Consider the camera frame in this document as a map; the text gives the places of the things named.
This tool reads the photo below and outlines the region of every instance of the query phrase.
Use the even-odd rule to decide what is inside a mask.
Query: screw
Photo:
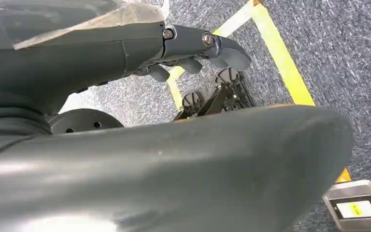
[[[212,47],[213,44],[214,44],[214,37],[211,33],[209,33],[208,31],[204,32],[202,34],[202,41],[204,43],[204,46],[206,47]]]
[[[170,29],[165,29],[163,31],[163,38],[166,39],[166,40],[170,40],[170,39],[174,38],[173,31],[170,30]]]

